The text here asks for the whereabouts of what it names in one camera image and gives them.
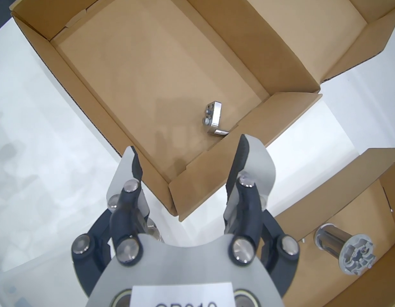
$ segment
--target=gray gripper bracket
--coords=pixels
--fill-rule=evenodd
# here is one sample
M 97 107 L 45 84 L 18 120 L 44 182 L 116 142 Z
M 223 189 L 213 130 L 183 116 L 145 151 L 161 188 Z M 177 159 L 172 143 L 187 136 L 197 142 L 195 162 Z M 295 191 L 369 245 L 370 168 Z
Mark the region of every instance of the gray gripper bracket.
M 107 206 L 110 211 L 114 211 L 117 207 L 117 201 L 123 186 L 131 179 L 137 179 L 141 184 L 142 168 L 135 148 L 133 146 L 128 146 L 122 155 L 117 171 L 115 172 L 107 191 Z M 149 215 L 149 206 L 146 202 L 143 190 L 139 195 L 138 208 L 141 211 L 142 216 L 147 217 Z

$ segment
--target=metal bracket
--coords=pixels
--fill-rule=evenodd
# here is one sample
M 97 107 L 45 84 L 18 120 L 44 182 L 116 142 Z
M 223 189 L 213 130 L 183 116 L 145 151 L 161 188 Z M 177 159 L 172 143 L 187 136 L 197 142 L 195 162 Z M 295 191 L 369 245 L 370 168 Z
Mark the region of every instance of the metal bracket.
M 225 137 L 229 134 L 228 131 L 219 129 L 221 121 L 222 103 L 214 101 L 206 105 L 205 116 L 202 123 L 207 129 L 209 135 Z

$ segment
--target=white table surface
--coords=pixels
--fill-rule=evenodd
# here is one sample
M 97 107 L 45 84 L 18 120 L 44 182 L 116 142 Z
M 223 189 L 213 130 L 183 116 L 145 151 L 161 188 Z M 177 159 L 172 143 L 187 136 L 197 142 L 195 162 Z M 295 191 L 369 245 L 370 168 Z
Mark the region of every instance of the white table surface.
M 391 42 L 395 43 L 395 32 Z M 323 99 L 268 147 L 277 170 L 268 203 L 273 215 L 362 153 L 362 144 L 352 133 L 366 125 L 364 116 L 369 115 L 361 114 L 359 122 L 345 125 L 345 130 L 330 110 L 344 125 L 347 116 L 341 113 L 346 110 L 336 102 L 344 100 L 338 91 L 343 77 L 326 82 Z M 349 83 L 343 81 L 342 88 Z M 119 159 L 10 20 L 0 29 L 1 269 L 7 271 L 54 249 L 68 251 L 73 239 L 105 210 L 105 193 Z M 182 223 L 149 190 L 145 195 L 151 218 L 168 244 L 194 246 L 223 233 L 224 187 Z

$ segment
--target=bolt head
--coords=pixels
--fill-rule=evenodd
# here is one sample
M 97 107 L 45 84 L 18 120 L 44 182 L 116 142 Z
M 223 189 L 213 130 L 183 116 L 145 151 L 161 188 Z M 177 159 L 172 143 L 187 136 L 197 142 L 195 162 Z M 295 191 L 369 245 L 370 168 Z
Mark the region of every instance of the bolt head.
M 250 177 L 248 174 L 242 174 L 239 177 L 239 183 L 244 187 L 253 187 L 254 186 L 254 179 Z
M 281 239 L 281 248 L 290 256 L 295 256 L 300 251 L 297 241 L 289 235 L 286 235 Z
M 255 256 L 253 245 L 245 238 L 237 238 L 233 242 L 232 252 L 234 258 L 242 264 L 251 262 Z
M 122 264 L 132 262 L 138 254 L 139 243 L 134 238 L 124 239 L 117 247 L 117 260 Z
M 109 209 L 111 212 L 115 211 L 115 209 L 117 208 L 118 200 L 119 200 L 119 195 L 118 195 L 118 194 L 114 194 L 114 195 L 108 200 L 108 209 Z
M 130 179 L 123 185 L 123 190 L 125 192 L 133 192 L 136 191 L 139 187 L 139 180 L 137 179 Z
M 82 254 L 88 251 L 89 244 L 91 243 L 91 239 L 88 234 L 81 234 L 78 238 L 74 240 L 72 243 L 72 251 L 75 254 Z

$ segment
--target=metal part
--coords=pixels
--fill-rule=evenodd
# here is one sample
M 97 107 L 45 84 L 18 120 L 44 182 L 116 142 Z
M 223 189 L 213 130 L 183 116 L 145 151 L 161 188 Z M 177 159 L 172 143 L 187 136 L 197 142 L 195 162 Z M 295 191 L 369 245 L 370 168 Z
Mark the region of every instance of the metal part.
M 137 179 L 130 179 L 123 185 L 123 190 L 125 192 L 131 193 L 136 191 L 139 187 L 139 180 Z
M 374 244 L 366 234 L 351 235 L 333 224 L 324 224 L 316 231 L 314 242 L 337 258 L 340 269 L 348 275 L 361 275 L 375 261 Z
M 114 194 L 109 200 L 108 200 L 108 209 L 113 212 L 117 208 L 118 204 L 118 199 L 119 199 L 119 194 Z
M 128 264 L 135 260 L 139 254 L 139 243 L 134 238 L 127 238 L 121 241 L 116 248 L 117 259 L 122 264 Z
M 290 256 L 295 256 L 300 251 L 299 244 L 290 235 L 286 235 L 281 239 L 281 248 Z
M 239 177 L 239 183 L 243 185 L 244 187 L 253 187 L 254 186 L 254 179 L 250 177 L 250 175 L 246 172 L 244 172 L 240 177 Z
M 132 290 L 126 289 L 114 297 L 111 307 L 129 307 L 131 302 Z
M 202 282 L 232 282 L 233 287 L 251 292 L 259 306 L 284 307 L 275 284 L 257 257 L 245 267 L 230 261 L 225 250 L 233 240 L 231 234 L 190 248 L 164 244 L 147 234 L 139 234 L 138 237 L 143 246 L 141 261 L 128 267 L 113 258 L 89 296 L 86 307 L 110 306 L 120 292 L 137 285 L 193 285 Z
M 146 222 L 148 227 L 148 234 L 152 235 L 157 241 L 164 242 L 162 239 L 161 233 L 159 232 L 158 228 L 156 227 L 154 221 L 148 217 L 148 221 Z
M 237 238 L 233 242 L 232 252 L 234 258 L 243 264 L 251 262 L 256 254 L 253 245 L 245 238 Z
M 228 131 L 219 129 L 221 121 L 222 103 L 214 101 L 206 105 L 205 116 L 202 119 L 203 125 L 207 129 L 209 135 L 225 137 L 229 134 Z
M 89 244 L 91 243 L 91 239 L 88 234 L 81 234 L 77 237 L 72 243 L 72 251 L 75 254 L 82 254 L 86 252 L 89 248 Z
M 257 299 L 248 291 L 239 289 L 234 292 L 236 307 L 259 307 Z

